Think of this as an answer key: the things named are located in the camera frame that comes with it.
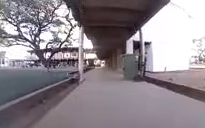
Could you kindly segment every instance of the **concrete pillar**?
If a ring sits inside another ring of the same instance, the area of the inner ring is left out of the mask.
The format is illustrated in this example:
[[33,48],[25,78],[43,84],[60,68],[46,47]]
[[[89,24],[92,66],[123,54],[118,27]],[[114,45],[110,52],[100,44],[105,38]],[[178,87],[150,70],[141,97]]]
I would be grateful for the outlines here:
[[122,49],[117,49],[117,68],[122,70],[123,59],[122,59]]
[[133,40],[126,41],[126,54],[134,54]]
[[84,73],[84,60],[83,60],[83,41],[84,41],[84,27],[81,26],[79,30],[79,63],[78,63],[78,68],[79,68],[79,75],[80,75],[80,82],[83,81],[83,73]]
[[144,77],[144,69],[145,69],[145,42],[143,40],[143,33],[142,30],[140,28],[139,30],[139,39],[140,39],[140,77],[143,78]]

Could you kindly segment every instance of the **paved walkway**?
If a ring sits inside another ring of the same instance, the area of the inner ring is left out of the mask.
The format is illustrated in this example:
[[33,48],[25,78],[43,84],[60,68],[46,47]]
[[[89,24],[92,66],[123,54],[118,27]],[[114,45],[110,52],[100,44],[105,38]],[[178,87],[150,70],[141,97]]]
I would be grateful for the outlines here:
[[95,69],[33,128],[205,128],[205,103]]

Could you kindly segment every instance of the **tree trunk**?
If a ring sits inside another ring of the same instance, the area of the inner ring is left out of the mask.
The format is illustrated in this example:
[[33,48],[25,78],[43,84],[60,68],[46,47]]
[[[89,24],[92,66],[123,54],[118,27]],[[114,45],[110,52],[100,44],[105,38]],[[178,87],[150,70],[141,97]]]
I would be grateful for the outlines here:
[[45,68],[49,71],[49,61],[45,58],[44,52],[35,51],[36,56],[39,58],[40,62],[44,65]]

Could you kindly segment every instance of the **support column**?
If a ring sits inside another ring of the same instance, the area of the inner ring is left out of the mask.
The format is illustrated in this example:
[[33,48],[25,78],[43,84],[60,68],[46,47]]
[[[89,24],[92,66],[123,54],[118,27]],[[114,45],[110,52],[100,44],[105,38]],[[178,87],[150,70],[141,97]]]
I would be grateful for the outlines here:
[[126,41],[126,54],[134,54],[133,40]]
[[83,81],[83,42],[84,42],[84,27],[81,26],[80,30],[79,30],[79,63],[78,63],[78,68],[79,68],[79,81],[82,82]]
[[141,28],[139,29],[139,39],[140,39],[140,77],[144,77],[144,69],[145,69],[145,43],[143,41],[143,33]]

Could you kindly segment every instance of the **sky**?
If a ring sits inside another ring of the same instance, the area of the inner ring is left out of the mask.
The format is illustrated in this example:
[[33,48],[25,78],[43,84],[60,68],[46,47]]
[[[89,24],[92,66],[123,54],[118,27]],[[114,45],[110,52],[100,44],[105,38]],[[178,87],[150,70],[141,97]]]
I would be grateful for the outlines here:
[[[185,9],[185,12],[192,16],[190,19],[194,29],[191,30],[193,38],[200,38],[205,36],[205,0],[171,0],[173,3]],[[85,48],[92,48],[92,43],[85,37]],[[7,52],[7,57],[10,59],[24,59],[28,56],[27,49],[24,47],[10,47],[2,48]]]

